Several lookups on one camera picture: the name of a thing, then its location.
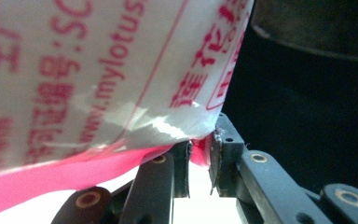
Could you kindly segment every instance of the black fabric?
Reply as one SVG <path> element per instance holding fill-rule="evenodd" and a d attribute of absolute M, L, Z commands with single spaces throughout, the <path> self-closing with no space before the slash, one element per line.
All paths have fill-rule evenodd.
<path fill-rule="evenodd" d="M 223 107 L 250 149 L 302 187 L 358 188 L 358 63 L 312 55 L 248 28 Z"/>

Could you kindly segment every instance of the crumpled plastic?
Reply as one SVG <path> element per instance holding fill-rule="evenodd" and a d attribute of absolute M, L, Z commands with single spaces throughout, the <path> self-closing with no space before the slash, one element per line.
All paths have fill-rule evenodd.
<path fill-rule="evenodd" d="M 214 129 L 252 0 L 0 0 L 0 211 Z"/>

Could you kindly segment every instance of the white plastic bag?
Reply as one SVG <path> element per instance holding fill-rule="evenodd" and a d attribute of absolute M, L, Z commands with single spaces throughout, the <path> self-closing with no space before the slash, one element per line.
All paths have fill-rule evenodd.
<path fill-rule="evenodd" d="M 0 174 L 210 133 L 252 4 L 0 0 Z"/>

